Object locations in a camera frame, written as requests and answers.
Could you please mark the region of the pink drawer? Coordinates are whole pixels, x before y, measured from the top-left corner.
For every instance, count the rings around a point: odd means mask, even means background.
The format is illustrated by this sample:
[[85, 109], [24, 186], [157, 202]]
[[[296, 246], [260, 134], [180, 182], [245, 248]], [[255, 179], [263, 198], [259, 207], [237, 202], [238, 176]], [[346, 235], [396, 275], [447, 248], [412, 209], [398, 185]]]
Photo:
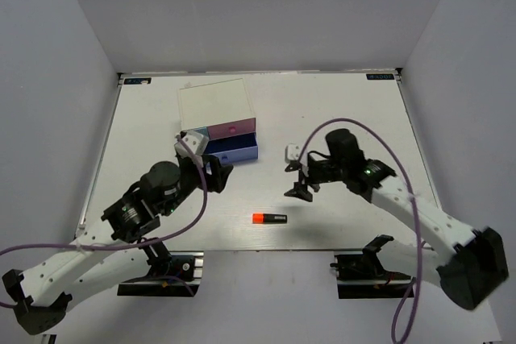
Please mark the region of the pink drawer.
[[225, 139], [238, 135], [246, 135], [256, 131], [256, 119], [246, 118], [234, 122], [225, 122], [207, 127], [210, 139]]

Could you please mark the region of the orange highlighter marker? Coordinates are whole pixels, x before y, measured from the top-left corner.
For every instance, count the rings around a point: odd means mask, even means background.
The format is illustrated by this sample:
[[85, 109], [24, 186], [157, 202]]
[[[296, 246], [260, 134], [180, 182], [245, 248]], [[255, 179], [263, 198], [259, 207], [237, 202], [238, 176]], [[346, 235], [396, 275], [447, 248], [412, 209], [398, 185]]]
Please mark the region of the orange highlighter marker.
[[254, 213], [252, 215], [253, 224], [286, 224], [288, 218], [284, 214], [275, 213]]

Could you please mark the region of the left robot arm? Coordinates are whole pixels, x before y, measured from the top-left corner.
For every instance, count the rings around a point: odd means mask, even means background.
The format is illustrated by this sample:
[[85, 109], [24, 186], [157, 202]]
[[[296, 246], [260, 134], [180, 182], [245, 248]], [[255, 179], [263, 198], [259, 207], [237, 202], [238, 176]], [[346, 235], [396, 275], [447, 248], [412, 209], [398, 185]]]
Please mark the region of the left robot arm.
[[196, 190], [221, 193], [233, 167], [212, 155], [154, 164], [95, 223], [70, 244], [26, 270], [11, 269], [2, 281], [16, 321], [31, 336], [58, 325], [67, 312], [91, 296], [124, 282], [192, 280], [164, 237], [147, 235], [162, 217]]

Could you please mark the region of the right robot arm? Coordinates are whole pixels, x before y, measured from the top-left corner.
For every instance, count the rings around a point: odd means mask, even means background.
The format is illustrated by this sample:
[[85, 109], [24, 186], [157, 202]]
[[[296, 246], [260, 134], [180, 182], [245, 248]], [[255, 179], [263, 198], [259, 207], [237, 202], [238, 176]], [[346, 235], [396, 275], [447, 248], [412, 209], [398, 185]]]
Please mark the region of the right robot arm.
[[286, 146], [285, 169], [297, 172], [298, 179], [285, 195], [311, 202], [321, 184], [342, 183], [429, 244], [428, 248], [420, 242], [404, 244], [380, 234], [358, 255], [337, 258], [331, 266], [340, 280], [403, 274], [441, 288], [454, 304], [472, 311], [508, 279], [505, 249], [497, 231], [477, 229], [418, 199], [390, 166], [366, 158], [349, 130], [331, 131], [325, 140], [329, 152], [317, 159], [298, 145]]

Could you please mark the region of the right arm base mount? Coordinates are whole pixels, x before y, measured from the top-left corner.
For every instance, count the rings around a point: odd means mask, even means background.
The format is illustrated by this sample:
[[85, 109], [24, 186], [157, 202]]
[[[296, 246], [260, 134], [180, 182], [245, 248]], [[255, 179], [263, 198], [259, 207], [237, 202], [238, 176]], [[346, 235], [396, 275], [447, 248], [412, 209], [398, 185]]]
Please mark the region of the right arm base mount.
[[401, 299], [412, 281], [399, 272], [375, 274], [359, 251], [335, 255], [330, 268], [336, 277], [340, 300]]

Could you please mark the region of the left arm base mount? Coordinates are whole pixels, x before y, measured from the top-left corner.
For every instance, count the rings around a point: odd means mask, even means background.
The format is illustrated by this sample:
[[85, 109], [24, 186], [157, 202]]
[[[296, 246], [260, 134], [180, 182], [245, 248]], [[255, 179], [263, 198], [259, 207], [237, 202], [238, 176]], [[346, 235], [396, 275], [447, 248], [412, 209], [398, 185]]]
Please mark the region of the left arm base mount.
[[204, 268], [203, 252], [169, 252], [164, 263], [149, 269], [139, 281], [121, 283], [118, 296], [191, 298], [197, 294]]

